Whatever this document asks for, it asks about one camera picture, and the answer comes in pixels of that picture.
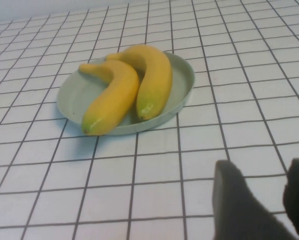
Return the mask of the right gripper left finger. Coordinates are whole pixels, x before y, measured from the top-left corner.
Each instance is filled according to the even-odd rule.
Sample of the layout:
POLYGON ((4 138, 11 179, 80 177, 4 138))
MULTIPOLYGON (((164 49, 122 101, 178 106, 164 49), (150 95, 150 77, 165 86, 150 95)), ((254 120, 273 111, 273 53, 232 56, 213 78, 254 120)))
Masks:
POLYGON ((215 240, 294 240, 295 236, 253 195, 242 172, 218 160, 212 192, 215 240))

